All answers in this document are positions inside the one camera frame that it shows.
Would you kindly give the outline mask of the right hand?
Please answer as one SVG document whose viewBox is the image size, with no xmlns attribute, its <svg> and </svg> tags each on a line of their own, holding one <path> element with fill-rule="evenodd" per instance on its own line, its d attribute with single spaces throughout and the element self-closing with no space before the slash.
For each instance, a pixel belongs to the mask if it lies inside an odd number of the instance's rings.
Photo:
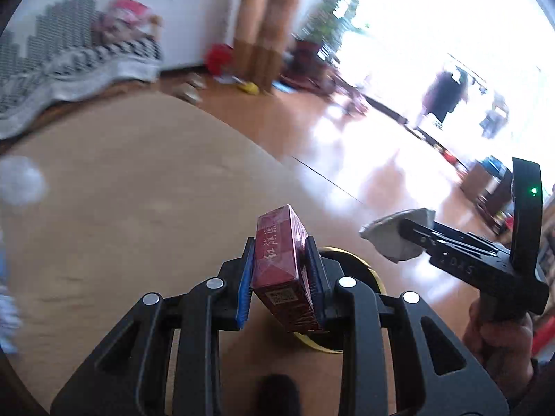
<svg viewBox="0 0 555 416">
<path fill-rule="evenodd" d="M 518 321 L 484 322 L 480 300 L 469 307 L 463 343 L 478 359 L 507 399 L 523 395 L 533 375 L 532 321 L 528 314 Z"/>
</svg>

